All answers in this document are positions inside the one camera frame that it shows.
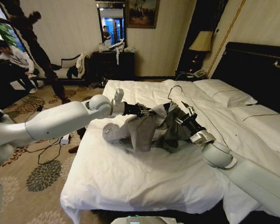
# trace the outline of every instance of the dark wooden dresser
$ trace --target dark wooden dresser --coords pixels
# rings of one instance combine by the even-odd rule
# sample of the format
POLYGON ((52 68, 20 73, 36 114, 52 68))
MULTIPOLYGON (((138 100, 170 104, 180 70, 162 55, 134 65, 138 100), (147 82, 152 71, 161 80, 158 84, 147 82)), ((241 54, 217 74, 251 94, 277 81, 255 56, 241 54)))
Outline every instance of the dark wooden dresser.
POLYGON ((117 65, 116 52, 93 52, 92 53, 92 75, 101 81, 134 80, 135 79, 135 53, 120 52, 119 64, 117 65))

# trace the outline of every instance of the white pillow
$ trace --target white pillow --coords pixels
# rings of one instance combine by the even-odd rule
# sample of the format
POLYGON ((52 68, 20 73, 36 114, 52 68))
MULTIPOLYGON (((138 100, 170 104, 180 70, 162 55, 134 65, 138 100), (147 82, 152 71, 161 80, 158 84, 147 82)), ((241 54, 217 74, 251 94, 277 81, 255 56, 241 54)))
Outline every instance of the white pillow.
POLYGON ((272 150, 280 154, 280 114, 263 106, 231 108, 236 117, 254 131, 272 150))
POLYGON ((202 89, 206 94, 226 107, 235 107, 240 105, 251 105, 257 103, 253 97, 244 93, 237 88, 228 85, 218 79, 205 79, 200 81, 195 81, 200 89, 202 89))

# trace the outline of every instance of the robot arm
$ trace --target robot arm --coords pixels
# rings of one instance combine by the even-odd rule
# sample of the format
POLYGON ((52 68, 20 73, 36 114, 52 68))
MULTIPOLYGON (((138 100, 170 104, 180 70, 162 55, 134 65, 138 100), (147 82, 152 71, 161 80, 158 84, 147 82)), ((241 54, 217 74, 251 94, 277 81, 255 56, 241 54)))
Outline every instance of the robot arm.
MULTIPOLYGON (((88 125, 94 119, 112 118, 119 114, 146 115, 149 108, 121 102, 123 95, 123 90, 117 89, 112 101, 103 95, 96 95, 84 102, 70 102, 40 112, 31 120, 20 124, 14 124, 9 116, 0 110, 0 164, 12 155, 13 146, 56 139, 88 125)), ((0 205, 2 195, 0 183, 0 205)))
POLYGON ((190 140, 202 147, 203 160, 280 217, 280 177, 215 142, 215 137, 195 121, 194 108, 183 104, 189 113, 177 118, 176 122, 189 128, 190 140))

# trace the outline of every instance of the framed painting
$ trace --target framed painting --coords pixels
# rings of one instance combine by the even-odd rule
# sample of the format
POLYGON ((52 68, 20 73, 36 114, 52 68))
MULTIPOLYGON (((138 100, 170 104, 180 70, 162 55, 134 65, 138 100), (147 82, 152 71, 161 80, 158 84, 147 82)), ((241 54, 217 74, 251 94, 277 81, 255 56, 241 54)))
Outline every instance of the framed painting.
POLYGON ((157 23, 160 0, 127 0, 128 28, 152 28, 157 23))

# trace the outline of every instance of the white sofa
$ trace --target white sofa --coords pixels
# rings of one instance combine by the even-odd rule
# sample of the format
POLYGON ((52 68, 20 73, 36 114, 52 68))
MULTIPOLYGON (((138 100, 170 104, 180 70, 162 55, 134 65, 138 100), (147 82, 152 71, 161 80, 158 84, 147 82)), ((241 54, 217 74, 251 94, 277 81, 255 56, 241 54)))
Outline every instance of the white sofa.
MULTIPOLYGON (((79 56, 80 55, 77 55, 74 58, 61 59, 61 68, 58 70, 54 70, 54 72, 58 76, 58 81, 60 81, 64 84, 77 84, 80 82, 87 84, 87 83, 85 83, 86 82, 85 76, 87 75, 88 68, 89 68, 88 55, 85 55, 85 57, 83 58, 81 73, 77 73, 76 74, 77 76, 73 75, 72 72, 68 73, 68 71, 71 67, 76 66, 76 62, 77 62, 77 59, 79 58, 79 56)), ((46 84, 50 83, 50 81, 45 77, 44 73, 39 75, 39 79, 43 80, 46 84)))

